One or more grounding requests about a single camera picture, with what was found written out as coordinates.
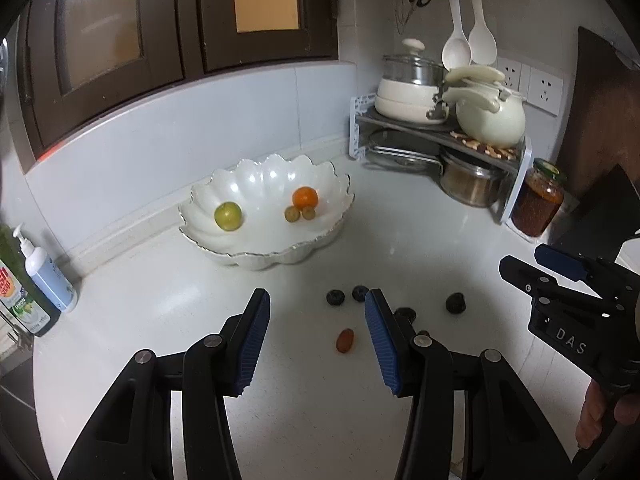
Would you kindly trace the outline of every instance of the white spatula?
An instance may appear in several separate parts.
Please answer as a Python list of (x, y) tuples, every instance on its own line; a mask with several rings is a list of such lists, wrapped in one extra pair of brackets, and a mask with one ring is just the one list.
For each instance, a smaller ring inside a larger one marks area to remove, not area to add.
[(453, 32), (442, 49), (442, 64), (447, 70), (471, 64), (471, 47), (462, 30), (460, 0), (449, 0), (449, 4), (453, 18)]
[(497, 56), (494, 35), (486, 26), (484, 12), (482, 12), (482, 0), (471, 0), (474, 6), (476, 24), (469, 35), (471, 46), (471, 59), (478, 65), (491, 65)]

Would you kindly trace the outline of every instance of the cutting board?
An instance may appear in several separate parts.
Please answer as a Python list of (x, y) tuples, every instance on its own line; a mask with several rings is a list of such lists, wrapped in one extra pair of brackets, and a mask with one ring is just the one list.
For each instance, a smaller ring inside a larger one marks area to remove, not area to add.
[(640, 71), (586, 28), (578, 30), (574, 100), (558, 155), (565, 189), (580, 198), (620, 164), (640, 181)]

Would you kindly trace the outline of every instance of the white scalloped bowl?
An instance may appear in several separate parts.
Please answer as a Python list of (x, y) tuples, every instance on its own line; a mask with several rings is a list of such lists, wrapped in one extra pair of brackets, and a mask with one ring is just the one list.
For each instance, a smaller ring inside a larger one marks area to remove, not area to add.
[[(316, 218), (289, 223), (284, 210), (302, 186), (318, 192)], [(295, 264), (337, 237), (354, 199), (349, 186), (349, 175), (338, 177), (333, 164), (315, 166), (308, 156), (241, 160), (234, 169), (216, 170), (209, 182), (191, 188), (191, 200), (178, 208), (184, 221), (180, 231), (222, 265), (260, 270)], [(236, 231), (223, 231), (213, 219), (223, 202), (236, 202), (242, 210)]]

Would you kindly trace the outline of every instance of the electrical socket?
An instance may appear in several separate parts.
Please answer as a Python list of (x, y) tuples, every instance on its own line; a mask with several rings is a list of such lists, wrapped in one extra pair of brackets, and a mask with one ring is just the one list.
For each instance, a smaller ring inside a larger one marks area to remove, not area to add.
[(504, 85), (507, 88), (517, 90), (520, 86), (520, 73), (522, 72), (522, 63), (507, 59), (506, 57), (498, 58), (498, 70), (504, 73)]
[(559, 77), (532, 68), (527, 102), (553, 115), (558, 115), (563, 85), (564, 82)]

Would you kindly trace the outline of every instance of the metal screw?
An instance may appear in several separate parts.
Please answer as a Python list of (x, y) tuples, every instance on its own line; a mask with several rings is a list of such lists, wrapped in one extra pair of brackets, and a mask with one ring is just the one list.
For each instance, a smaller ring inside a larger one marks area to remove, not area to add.
[(204, 346), (207, 348), (215, 348), (222, 343), (222, 338), (218, 334), (208, 335), (204, 338)]
[(148, 363), (149, 361), (151, 361), (151, 352), (149, 350), (141, 350), (136, 354), (135, 359), (139, 365)]
[(428, 348), (433, 343), (433, 339), (431, 339), (428, 335), (417, 335), (414, 337), (414, 343), (422, 348)]
[(489, 348), (484, 351), (484, 357), (487, 361), (491, 361), (492, 363), (497, 363), (500, 359), (502, 359), (502, 354), (493, 348)]

